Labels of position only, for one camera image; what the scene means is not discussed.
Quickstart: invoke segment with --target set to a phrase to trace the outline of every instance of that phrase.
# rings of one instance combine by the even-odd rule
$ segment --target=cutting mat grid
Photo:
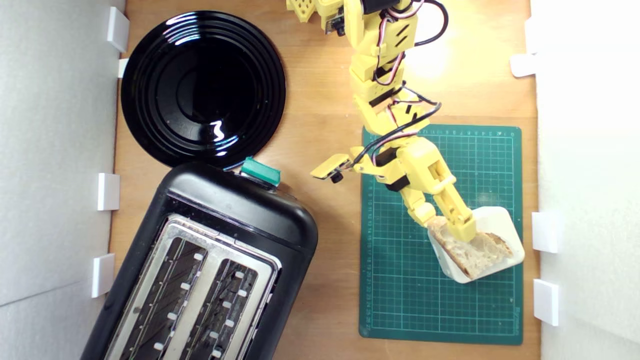
[[[440,149],[467,206],[506,208],[522,238],[520,130],[430,125],[421,135]],[[373,139],[365,132],[365,143]],[[407,214],[401,196],[371,176],[363,177],[362,188],[363,336],[522,342],[521,265],[458,284],[443,274],[426,230]]]

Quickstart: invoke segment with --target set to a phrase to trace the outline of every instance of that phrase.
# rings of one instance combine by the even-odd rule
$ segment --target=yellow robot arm
[[[435,0],[287,0],[299,17],[301,6],[308,3],[321,16],[325,33],[346,35],[355,50],[349,67],[353,102],[366,130],[379,136],[366,147],[332,156],[312,176],[336,183],[343,171],[373,175],[401,194],[409,215],[424,227],[436,215],[424,197],[428,193],[447,218],[451,234],[470,241],[476,223],[454,187],[456,178],[437,147],[416,135],[441,104],[414,92],[403,79],[405,51],[444,32],[444,7]],[[445,23],[437,36],[416,43],[417,10],[424,3],[437,5]]]

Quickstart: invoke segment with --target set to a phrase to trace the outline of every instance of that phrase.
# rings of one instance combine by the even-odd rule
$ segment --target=bread slice
[[[456,240],[449,234],[445,217],[435,217],[427,228],[460,270],[472,280],[504,258],[513,256],[507,243],[492,233],[477,233],[468,243]]]

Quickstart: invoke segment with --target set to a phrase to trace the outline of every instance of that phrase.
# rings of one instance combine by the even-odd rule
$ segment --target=wooden table
[[[280,340],[275,359],[518,359],[540,358],[540,323],[532,314],[531,216],[538,202],[534,80],[515,79],[509,57],[524,52],[524,0],[445,0],[451,16],[437,42],[408,54],[405,78],[443,102],[437,123],[520,126],[523,133],[524,343],[519,347],[364,339],[358,335],[360,178],[339,184],[308,173],[329,155],[360,143],[362,124],[350,98],[346,38],[325,36],[319,18],[301,24],[284,0],[128,0],[129,50],[156,24],[182,12],[220,10],[256,24],[278,47],[287,74],[282,123],[256,159],[282,171],[283,182],[319,226],[315,258]],[[439,23],[434,22],[434,31]],[[147,155],[118,115],[115,172],[122,176],[110,250],[119,268],[152,195],[168,168]]]

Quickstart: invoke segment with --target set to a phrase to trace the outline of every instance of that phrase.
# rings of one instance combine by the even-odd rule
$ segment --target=toaster
[[[271,359],[317,245],[279,177],[251,158],[170,170],[81,359]]]

